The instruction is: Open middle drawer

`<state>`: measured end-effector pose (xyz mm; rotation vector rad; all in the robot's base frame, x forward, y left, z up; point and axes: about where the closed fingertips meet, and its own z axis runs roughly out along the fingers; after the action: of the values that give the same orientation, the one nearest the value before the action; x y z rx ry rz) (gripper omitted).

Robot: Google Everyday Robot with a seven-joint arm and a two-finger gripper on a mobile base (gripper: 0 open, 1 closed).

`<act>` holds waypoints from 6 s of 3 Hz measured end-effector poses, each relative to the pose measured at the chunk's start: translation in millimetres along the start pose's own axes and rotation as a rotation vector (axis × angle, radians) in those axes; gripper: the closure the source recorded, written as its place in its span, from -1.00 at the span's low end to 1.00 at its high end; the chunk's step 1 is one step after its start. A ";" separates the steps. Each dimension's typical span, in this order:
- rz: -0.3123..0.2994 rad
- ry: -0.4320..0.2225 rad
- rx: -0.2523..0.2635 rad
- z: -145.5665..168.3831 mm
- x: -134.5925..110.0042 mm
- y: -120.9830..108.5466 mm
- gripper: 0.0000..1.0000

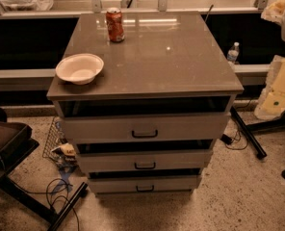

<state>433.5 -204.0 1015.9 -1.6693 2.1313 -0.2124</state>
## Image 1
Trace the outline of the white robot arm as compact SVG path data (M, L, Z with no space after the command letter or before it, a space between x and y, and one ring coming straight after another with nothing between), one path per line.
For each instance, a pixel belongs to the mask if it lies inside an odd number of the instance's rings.
M267 6L261 17L281 26L281 38L285 41L285 0L277 0ZM275 55L267 74L254 115L262 120L272 120L285 112L285 57Z

